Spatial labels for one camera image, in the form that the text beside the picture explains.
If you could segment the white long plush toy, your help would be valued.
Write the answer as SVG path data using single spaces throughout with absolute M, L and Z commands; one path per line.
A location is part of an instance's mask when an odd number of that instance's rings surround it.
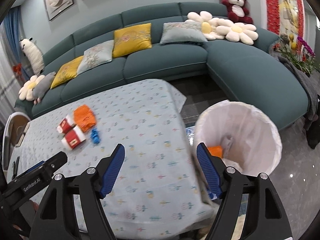
M 44 69 L 43 55 L 39 48 L 32 42 L 33 38 L 20 40 L 20 47 L 31 64 L 35 75 L 39 76 Z

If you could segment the white daisy cushion middle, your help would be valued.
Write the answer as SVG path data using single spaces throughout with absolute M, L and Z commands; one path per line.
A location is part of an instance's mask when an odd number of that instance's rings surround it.
M 223 24 L 226 24 L 227 27 L 234 24 L 229 19 L 213 17 L 212 14 L 207 11 L 201 11 L 199 14 L 196 12 L 189 12 L 187 14 L 186 22 L 199 22 L 201 24 L 202 33 L 208 41 L 223 40 L 225 35 L 218 34 L 216 28 Z

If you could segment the floral light blue tablecloth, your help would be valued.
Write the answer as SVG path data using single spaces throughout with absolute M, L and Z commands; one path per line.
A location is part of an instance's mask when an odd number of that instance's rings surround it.
M 62 106 L 29 122 L 7 178 L 62 151 L 59 174 L 100 178 L 99 200 L 116 237 L 165 239 L 206 226 L 217 209 L 196 171 L 180 115 L 185 101 L 167 81 L 147 79 Z M 81 106 L 92 111 L 100 141 L 86 132 L 71 148 L 57 128 Z

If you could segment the grey plush mouse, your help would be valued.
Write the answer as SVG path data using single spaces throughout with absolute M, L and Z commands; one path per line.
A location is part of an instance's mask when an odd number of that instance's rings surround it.
M 35 105 L 41 102 L 44 95 L 51 87 L 55 76 L 56 72 L 51 72 L 47 74 L 32 90 L 32 96 Z

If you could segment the yellow cushion centre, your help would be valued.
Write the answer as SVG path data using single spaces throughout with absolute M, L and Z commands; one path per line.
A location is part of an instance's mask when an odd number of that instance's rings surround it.
M 113 58 L 150 48 L 152 48 L 151 23 L 133 25 L 114 31 Z

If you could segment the yellow cushion left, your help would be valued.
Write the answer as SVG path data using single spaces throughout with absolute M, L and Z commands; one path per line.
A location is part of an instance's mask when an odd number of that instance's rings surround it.
M 67 81 L 74 79 L 77 76 L 78 67 L 84 56 L 77 57 L 72 61 L 69 61 L 61 66 L 57 72 L 52 84 L 51 89 L 66 83 Z

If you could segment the light blue cushion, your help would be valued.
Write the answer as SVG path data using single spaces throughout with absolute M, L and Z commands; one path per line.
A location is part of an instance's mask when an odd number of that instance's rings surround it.
M 163 24 L 160 44 L 169 43 L 206 43 L 199 22 L 169 22 Z
M 87 49 L 84 52 L 76 74 L 80 75 L 99 65 L 110 63 L 112 61 L 113 48 L 114 40 L 109 40 Z

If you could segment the white daisy cushion left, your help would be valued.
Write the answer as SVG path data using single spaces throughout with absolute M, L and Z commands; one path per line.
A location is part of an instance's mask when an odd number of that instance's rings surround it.
M 45 75 L 33 75 L 20 89 L 18 93 L 18 98 L 23 101 L 34 101 L 33 89 L 38 85 L 38 83 L 43 80 Z

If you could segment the red white teddy bear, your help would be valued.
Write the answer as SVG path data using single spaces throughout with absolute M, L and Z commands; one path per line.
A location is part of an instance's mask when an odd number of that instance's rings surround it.
M 226 6 L 228 19 L 234 23 L 253 24 L 253 19 L 249 16 L 249 10 L 246 8 L 247 0 L 222 0 L 221 3 Z

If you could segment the orange bag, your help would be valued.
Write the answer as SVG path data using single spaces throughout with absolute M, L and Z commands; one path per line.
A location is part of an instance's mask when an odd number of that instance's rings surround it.
M 94 113 L 87 105 L 81 105 L 73 111 L 74 122 L 86 133 L 97 124 Z
M 220 145 L 209 147 L 208 151 L 212 156 L 219 157 L 220 159 L 223 158 L 223 148 Z

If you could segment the teal sectional sofa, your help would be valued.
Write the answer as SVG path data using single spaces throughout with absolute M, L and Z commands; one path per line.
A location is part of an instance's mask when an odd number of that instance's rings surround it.
M 205 83 L 216 83 L 231 101 L 241 101 L 263 111 L 284 129 L 303 116 L 308 96 L 296 77 L 269 50 L 278 36 L 258 28 L 258 39 L 249 46 L 240 42 L 214 40 L 204 44 L 161 44 L 163 24 L 183 22 L 191 11 L 207 10 L 226 17 L 217 3 L 180 2 L 137 7 L 103 18 L 76 30 L 44 54 L 44 73 L 81 56 L 84 51 L 112 40 L 117 29 L 151 24 L 152 46 L 113 59 L 48 91 L 39 105 L 17 100 L 15 107 L 31 119 L 81 98 L 145 79 L 167 81 L 203 75 Z

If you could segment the blue wrapper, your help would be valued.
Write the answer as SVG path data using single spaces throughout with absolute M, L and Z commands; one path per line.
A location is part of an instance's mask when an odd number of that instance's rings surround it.
M 91 138 L 91 142 L 93 142 L 93 144 L 97 145 L 100 143 L 100 135 L 99 135 L 99 132 L 96 128 L 93 128 L 91 130 L 90 138 Z

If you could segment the potted orchid plants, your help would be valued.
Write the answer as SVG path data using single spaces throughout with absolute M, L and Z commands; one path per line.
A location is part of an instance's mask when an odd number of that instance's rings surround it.
M 311 76 L 314 70 L 319 71 L 315 52 L 301 36 L 281 34 L 273 49 L 307 76 Z

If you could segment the light blue cushion left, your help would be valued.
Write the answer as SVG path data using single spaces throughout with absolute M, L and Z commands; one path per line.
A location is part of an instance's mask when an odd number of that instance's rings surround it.
M 87 49 L 84 52 L 76 74 L 80 75 L 99 65 L 110 63 L 112 61 L 113 48 L 114 40 L 109 40 Z

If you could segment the grey throw blanket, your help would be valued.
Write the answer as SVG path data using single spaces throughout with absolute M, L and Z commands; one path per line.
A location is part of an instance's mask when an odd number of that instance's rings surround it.
M 312 124 L 319 119 L 319 115 L 317 114 L 319 103 L 317 91 L 310 78 L 301 70 L 296 68 L 291 61 L 282 56 L 278 56 L 278 60 L 296 77 L 308 96 L 309 106 L 307 113 L 305 114 L 304 124 L 304 129 L 308 131 Z

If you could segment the yellow cushion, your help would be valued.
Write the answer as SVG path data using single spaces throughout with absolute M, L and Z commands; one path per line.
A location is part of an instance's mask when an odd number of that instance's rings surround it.
M 114 31 L 113 58 L 150 48 L 152 48 L 151 23 L 133 25 Z
M 69 61 L 61 66 L 57 72 L 52 84 L 51 89 L 66 83 L 67 81 L 74 79 L 77 76 L 78 67 L 84 56 L 77 57 L 72 61 Z

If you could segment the red decorated wall panel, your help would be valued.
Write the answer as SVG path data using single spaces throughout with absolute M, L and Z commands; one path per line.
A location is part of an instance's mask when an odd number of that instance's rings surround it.
M 298 47 L 304 36 L 304 5 L 302 0 L 266 0 L 267 30 L 287 38 L 291 49 Z

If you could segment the white daisy cushion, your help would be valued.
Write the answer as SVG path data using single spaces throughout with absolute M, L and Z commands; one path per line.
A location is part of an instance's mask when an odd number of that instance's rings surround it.
M 257 28 L 252 24 L 233 23 L 231 25 L 219 25 L 216 27 L 217 34 L 224 36 L 230 42 L 242 42 L 252 46 L 258 39 Z
M 43 80 L 45 75 L 33 75 L 20 89 L 18 93 L 18 98 L 23 101 L 34 101 L 33 89 L 38 85 L 38 83 Z
M 227 27 L 234 24 L 229 19 L 213 17 L 212 14 L 207 11 L 201 11 L 199 14 L 196 12 L 189 12 L 187 14 L 186 22 L 199 22 L 201 24 L 202 33 L 208 41 L 223 40 L 225 35 L 218 34 L 216 28 L 223 24 L 226 24 Z

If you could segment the white daisy cushion right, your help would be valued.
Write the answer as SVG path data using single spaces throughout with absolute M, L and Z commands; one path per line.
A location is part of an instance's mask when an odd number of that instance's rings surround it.
M 224 36 L 230 42 L 242 42 L 252 46 L 258 39 L 257 28 L 252 24 L 233 23 L 231 25 L 219 25 L 216 27 L 217 34 Z

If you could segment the white paper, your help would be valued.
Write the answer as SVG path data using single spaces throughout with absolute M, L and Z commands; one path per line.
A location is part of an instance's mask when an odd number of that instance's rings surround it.
M 232 144 L 233 137 L 231 135 L 226 135 L 221 139 L 222 161 L 226 166 L 231 166 L 242 173 L 242 168 L 240 167 L 239 163 L 233 161 L 229 156 Z

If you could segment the white lined trash bin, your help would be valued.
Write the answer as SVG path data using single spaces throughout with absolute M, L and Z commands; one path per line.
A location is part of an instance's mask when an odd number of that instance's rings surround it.
M 193 146 L 221 146 L 221 139 L 231 135 L 229 156 L 239 163 L 242 173 L 256 177 L 270 175 L 281 160 L 283 149 L 276 125 L 258 108 L 243 102 L 218 102 L 199 116 L 194 127 Z

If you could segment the light blue cushion right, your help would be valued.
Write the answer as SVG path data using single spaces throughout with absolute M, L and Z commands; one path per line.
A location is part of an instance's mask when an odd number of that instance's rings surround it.
M 199 22 L 169 22 L 163 24 L 160 44 L 169 43 L 206 43 Z

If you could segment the black bag on floor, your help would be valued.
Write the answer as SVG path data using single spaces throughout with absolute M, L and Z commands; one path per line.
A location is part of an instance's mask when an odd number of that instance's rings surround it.
M 320 127 L 319 127 L 319 116 L 316 116 L 315 121 L 312 122 L 309 129 L 306 131 L 306 139 L 308 146 L 311 149 L 315 149 L 320 142 Z

